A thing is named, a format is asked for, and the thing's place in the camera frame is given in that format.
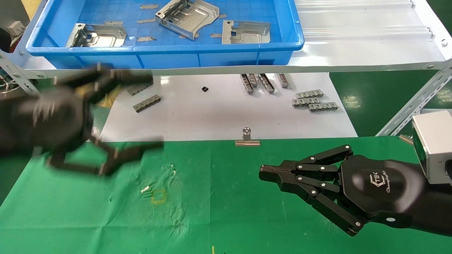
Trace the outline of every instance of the white shelf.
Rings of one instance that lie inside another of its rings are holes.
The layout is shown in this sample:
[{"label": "white shelf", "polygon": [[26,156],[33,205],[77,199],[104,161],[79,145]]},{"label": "white shelf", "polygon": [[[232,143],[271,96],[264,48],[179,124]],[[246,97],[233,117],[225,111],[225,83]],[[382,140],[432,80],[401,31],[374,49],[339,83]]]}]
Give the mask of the white shelf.
[{"label": "white shelf", "polygon": [[[155,75],[391,71],[442,69],[452,57],[452,39],[426,0],[295,0],[306,42],[287,66],[158,69]],[[25,48],[35,17],[12,61],[27,78],[64,76]]]},{"label": "white shelf", "polygon": [[[154,84],[135,96],[123,90],[115,99],[100,138],[108,142],[238,140],[243,128],[251,138],[294,139],[356,137],[357,134],[328,73],[288,74],[290,87],[281,88],[268,75],[274,94],[259,85],[245,92],[239,75],[156,76]],[[206,86],[207,92],[201,91]],[[295,93],[320,89],[322,102],[336,102],[338,110],[309,112],[292,107]],[[162,101],[136,113],[133,106],[158,94]]]}]

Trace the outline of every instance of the blue plastic crate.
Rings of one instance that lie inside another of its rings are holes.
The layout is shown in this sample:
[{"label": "blue plastic crate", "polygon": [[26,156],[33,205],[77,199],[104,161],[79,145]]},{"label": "blue plastic crate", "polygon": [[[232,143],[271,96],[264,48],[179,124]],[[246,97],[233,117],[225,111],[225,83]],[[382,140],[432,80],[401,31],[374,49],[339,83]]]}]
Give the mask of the blue plastic crate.
[{"label": "blue plastic crate", "polygon": [[[294,0],[207,0],[227,20],[271,23],[270,43],[222,45],[223,20],[202,27],[195,41],[151,19],[169,0],[49,0],[27,43],[33,56],[43,56],[57,69],[84,68],[96,62],[116,68],[189,68],[234,65],[285,65],[304,44]],[[140,9],[158,4],[157,9]],[[104,24],[123,21],[127,40],[122,47],[65,47],[75,23]],[[137,42],[139,37],[156,41]]]}]

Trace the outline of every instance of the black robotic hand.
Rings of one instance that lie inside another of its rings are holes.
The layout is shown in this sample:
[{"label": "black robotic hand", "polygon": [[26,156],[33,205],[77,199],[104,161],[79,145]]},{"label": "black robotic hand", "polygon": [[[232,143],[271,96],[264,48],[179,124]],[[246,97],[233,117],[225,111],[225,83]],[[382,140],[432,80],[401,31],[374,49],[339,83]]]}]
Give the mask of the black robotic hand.
[{"label": "black robotic hand", "polygon": [[371,160],[343,145],[262,165],[259,178],[297,194],[351,236],[369,222],[452,236],[452,186],[430,185],[419,164]]},{"label": "black robotic hand", "polygon": [[[91,82],[94,87],[83,98],[74,93],[75,88]],[[91,103],[101,101],[120,84],[143,83],[153,83],[151,73],[133,75],[128,70],[110,70],[98,64],[83,75],[58,80],[57,89],[40,96],[2,100],[0,153],[41,147],[51,152],[48,163],[56,168],[111,175],[122,164],[140,160],[144,151],[162,147],[163,143],[159,141],[122,151],[103,144],[91,136]],[[76,150],[87,140],[107,152],[107,161],[100,168],[65,163],[66,154]]]}]

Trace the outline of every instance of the green mat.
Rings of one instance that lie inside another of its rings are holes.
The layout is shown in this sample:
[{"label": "green mat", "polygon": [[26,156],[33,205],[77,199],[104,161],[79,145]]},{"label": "green mat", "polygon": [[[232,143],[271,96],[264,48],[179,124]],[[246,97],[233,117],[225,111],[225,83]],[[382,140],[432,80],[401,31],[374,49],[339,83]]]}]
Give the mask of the green mat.
[{"label": "green mat", "polygon": [[[56,171],[34,158],[0,207],[0,253],[450,253],[452,238],[379,224],[350,237],[258,178],[261,164],[343,144],[373,159],[416,161],[412,147],[394,137],[265,140],[260,147],[167,142],[109,179]],[[103,158],[87,144],[72,159]]]}]

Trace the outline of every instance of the small metal part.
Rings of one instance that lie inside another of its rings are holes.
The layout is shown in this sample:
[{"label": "small metal part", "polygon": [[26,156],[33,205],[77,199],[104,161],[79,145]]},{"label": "small metal part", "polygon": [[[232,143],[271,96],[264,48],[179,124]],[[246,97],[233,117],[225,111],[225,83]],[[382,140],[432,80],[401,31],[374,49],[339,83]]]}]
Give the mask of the small metal part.
[{"label": "small metal part", "polygon": [[248,74],[248,77],[250,78],[251,85],[257,87],[257,74]]},{"label": "small metal part", "polygon": [[242,78],[242,83],[243,86],[245,87],[245,91],[248,94],[253,94],[254,89],[253,86],[251,85],[250,79],[248,78],[248,75],[246,74],[240,74],[241,78]]},{"label": "small metal part", "polygon": [[146,108],[160,102],[162,100],[162,98],[158,95],[154,95],[152,97],[150,97],[149,99],[146,99],[140,103],[138,103],[137,105],[133,106],[133,109],[139,113],[143,110],[145,110]]},{"label": "small metal part", "polygon": [[157,9],[159,5],[141,5],[140,9]]},{"label": "small metal part", "polygon": [[295,97],[297,99],[313,98],[313,97],[323,97],[324,93],[320,90],[313,90],[307,92],[297,93]]},{"label": "small metal part", "polygon": [[136,86],[130,88],[129,90],[127,90],[127,92],[128,92],[131,96],[134,96],[134,95],[136,95],[137,93],[143,91],[144,89],[150,87],[151,85],[152,85],[151,83],[136,85]]},{"label": "small metal part", "polygon": [[261,73],[261,74],[259,74],[259,79],[260,79],[260,82],[264,85],[264,88],[269,93],[271,93],[271,94],[274,93],[275,87],[272,85],[272,83],[268,79],[267,75],[265,75],[264,73]]},{"label": "small metal part", "polygon": [[309,111],[316,112],[316,111],[329,111],[329,110],[337,110],[338,105],[334,102],[327,102],[327,103],[317,103],[317,104],[309,104]]},{"label": "small metal part", "polygon": [[407,143],[410,144],[410,145],[414,145],[414,143],[413,143],[413,138],[412,138],[412,137],[409,137],[409,136],[407,136],[407,135],[400,135],[399,138],[400,138],[401,140],[407,142]]},{"label": "small metal part", "polygon": [[251,129],[245,127],[243,129],[243,140],[236,140],[236,146],[260,146],[259,140],[251,140]]},{"label": "small metal part", "polygon": [[320,103],[320,100],[318,98],[306,98],[306,99],[293,99],[292,100],[292,107],[302,107],[307,106],[309,104],[315,104]]},{"label": "small metal part", "polygon": [[203,0],[171,0],[155,17],[159,23],[194,41],[196,32],[212,24],[220,16],[220,8]]},{"label": "small metal part", "polygon": [[157,40],[154,37],[148,36],[148,37],[140,37],[137,39],[137,42],[151,42]]},{"label": "small metal part", "polygon": [[282,88],[289,87],[289,81],[284,73],[279,73],[278,77],[279,77],[279,82],[281,83]]},{"label": "small metal part", "polygon": [[271,23],[223,21],[222,44],[269,43]]},{"label": "small metal part", "polygon": [[122,25],[124,25],[124,22],[123,21],[105,21],[104,25],[122,26]]},{"label": "small metal part", "polygon": [[76,23],[66,47],[120,47],[127,32],[122,25],[91,25]]},{"label": "small metal part", "polygon": [[188,39],[187,37],[185,37],[184,35],[179,35],[179,39]]},{"label": "small metal part", "polygon": [[155,21],[156,21],[155,18],[153,18],[153,19],[142,19],[142,20],[137,20],[137,23],[138,24],[143,24],[143,23],[150,23],[150,22],[155,22]]}]

